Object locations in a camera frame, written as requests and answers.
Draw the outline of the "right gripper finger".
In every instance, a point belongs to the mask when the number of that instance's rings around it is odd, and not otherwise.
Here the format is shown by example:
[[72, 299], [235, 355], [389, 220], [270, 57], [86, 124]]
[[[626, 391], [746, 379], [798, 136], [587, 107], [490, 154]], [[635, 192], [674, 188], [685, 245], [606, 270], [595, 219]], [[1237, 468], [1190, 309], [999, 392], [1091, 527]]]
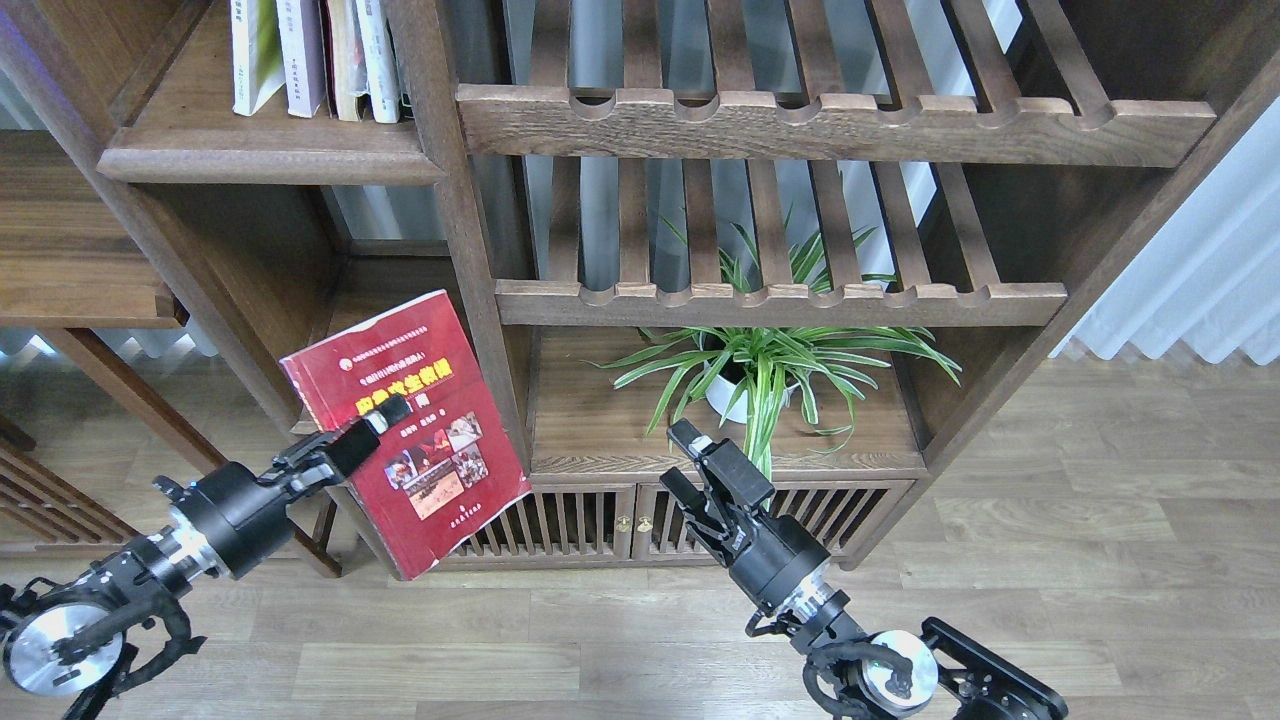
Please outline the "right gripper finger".
[[660, 475], [685, 518], [687, 532], [708, 551], [732, 551], [736, 518], [728, 491], [718, 480], [699, 489], [677, 468]]

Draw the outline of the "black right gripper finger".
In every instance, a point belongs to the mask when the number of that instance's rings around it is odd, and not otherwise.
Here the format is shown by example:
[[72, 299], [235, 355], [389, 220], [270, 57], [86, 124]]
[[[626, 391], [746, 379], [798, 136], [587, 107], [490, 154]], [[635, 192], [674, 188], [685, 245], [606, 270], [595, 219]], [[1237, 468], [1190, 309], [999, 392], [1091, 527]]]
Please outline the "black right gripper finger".
[[687, 420], [676, 421], [668, 438], [690, 460], [703, 479], [703, 488], [714, 479], [728, 491], [735, 518], [762, 515], [774, 493], [772, 483], [731, 439], [712, 441]]

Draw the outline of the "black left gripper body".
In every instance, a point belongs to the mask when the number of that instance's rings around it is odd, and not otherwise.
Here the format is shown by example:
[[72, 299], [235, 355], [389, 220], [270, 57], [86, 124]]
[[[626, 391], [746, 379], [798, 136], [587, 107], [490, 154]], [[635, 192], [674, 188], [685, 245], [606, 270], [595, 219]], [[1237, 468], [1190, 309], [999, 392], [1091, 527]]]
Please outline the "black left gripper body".
[[173, 525], [165, 555], [189, 580], [200, 573], [243, 578], [283, 544], [293, 541], [325, 577], [339, 577], [340, 565], [289, 518], [287, 509], [340, 482], [340, 473], [320, 448], [305, 441], [273, 460], [256, 477], [239, 462], [228, 462], [197, 482], [180, 486], [165, 479]]

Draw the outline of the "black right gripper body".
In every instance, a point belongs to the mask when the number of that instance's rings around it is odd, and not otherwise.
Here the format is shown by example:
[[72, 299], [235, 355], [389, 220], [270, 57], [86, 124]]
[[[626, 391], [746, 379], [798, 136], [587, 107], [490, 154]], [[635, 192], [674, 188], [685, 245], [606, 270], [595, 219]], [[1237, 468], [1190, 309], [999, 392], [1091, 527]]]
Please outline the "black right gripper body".
[[829, 552], [792, 516], [759, 506], [701, 498], [685, 509], [687, 527], [733, 583], [767, 616], [777, 614]]

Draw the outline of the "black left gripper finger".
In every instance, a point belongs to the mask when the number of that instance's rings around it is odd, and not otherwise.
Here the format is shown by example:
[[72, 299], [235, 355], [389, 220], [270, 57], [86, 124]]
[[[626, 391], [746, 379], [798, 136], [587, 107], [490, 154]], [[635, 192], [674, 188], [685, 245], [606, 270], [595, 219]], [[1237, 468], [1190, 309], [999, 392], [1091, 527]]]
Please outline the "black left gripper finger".
[[406, 397], [392, 395], [347, 428], [329, 433], [317, 451], [323, 465], [329, 468], [328, 477], [332, 480], [349, 479], [379, 448], [381, 436], [410, 414], [411, 406]]

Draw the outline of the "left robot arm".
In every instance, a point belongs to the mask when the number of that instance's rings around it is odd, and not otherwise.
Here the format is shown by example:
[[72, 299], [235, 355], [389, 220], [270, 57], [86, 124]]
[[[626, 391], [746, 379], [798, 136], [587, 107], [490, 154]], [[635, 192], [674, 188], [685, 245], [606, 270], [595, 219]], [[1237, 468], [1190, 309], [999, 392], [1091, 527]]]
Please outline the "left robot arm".
[[228, 462], [188, 486], [154, 484], [173, 523], [137, 536], [73, 582], [3, 587], [3, 666], [32, 694], [76, 697], [69, 719], [95, 719], [105, 703], [151, 682], [204, 638], [180, 597], [200, 575], [242, 578], [293, 534], [287, 509], [349, 479], [380, 438], [411, 414], [393, 395], [339, 430], [317, 432], [278, 454], [261, 475]]

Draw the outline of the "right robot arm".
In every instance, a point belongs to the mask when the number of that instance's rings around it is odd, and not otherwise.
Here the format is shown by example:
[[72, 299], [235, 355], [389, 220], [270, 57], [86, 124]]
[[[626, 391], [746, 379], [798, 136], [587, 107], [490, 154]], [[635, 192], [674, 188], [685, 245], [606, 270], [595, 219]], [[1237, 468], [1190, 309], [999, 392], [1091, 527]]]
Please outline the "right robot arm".
[[937, 618], [919, 633], [870, 634], [846, 612], [849, 597], [824, 578], [829, 552], [790, 515], [773, 515], [773, 484], [731, 439], [714, 442], [689, 421], [668, 436], [703, 478], [662, 475], [686, 528], [750, 598], [750, 637], [788, 638], [804, 657], [809, 696], [835, 719], [905, 719], [937, 689], [959, 719], [1065, 719], [1064, 698]]

